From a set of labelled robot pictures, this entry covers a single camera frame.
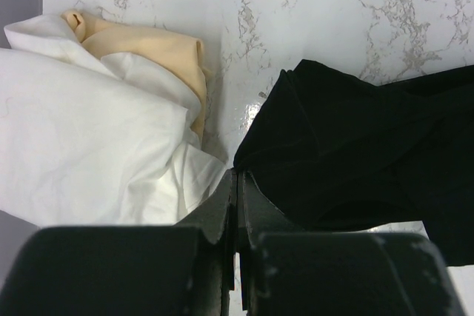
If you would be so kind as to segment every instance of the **white marble tabletop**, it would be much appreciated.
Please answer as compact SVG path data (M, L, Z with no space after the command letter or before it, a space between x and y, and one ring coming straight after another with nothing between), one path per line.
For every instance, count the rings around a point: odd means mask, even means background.
M45 13L71 7L204 40L204 148L229 167L279 71L302 58L376 84L474 64L471 0L44 0Z

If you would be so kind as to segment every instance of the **black fabric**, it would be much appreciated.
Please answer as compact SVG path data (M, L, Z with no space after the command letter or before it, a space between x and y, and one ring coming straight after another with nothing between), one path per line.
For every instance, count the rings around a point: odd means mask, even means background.
M234 165L306 229L423 220L449 265L474 263L474 67L376 87L302 61Z

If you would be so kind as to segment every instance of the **white fabric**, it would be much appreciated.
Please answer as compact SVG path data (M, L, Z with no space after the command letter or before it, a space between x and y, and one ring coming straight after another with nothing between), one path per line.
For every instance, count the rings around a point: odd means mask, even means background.
M169 224L224 171L190 130L196 95L140 56L100 61L59 16L0 50L0 209L38 226Z

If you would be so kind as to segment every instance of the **fabric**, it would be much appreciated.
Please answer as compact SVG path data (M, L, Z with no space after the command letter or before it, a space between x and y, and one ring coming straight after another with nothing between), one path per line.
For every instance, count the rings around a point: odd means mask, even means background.
M307 229L423 220L449 265L474 263L474 67L381 87L314 61L282 71L236 153Z
M114 24L77 10L68 10L62 17L94 57L130 52L160 64L180 78L201 102L201 111L191 128L202 139L207 88L201 40L154 27Z
M190 126L193 93L132 53L98 60L60 16L6 26L0 51L0 209L38 226L169 224L224 165Z

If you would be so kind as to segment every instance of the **folded fabric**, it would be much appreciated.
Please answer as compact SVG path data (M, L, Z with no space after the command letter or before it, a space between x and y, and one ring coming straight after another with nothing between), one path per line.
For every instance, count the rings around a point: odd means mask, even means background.
M207 89L201 40L154 27L114 24L77 10L68 10L62 17L96 58L130 52L160 64L180 78L201 102L201 111L191 129L202 138Z
M474 263L474 67L381 87L313 61L282 71L235 156L288 218L353 231L423 220Z
M196 95L132 53L100 61L60 16L5 28L0 50L0 209L39 226L169 224L215 188Z

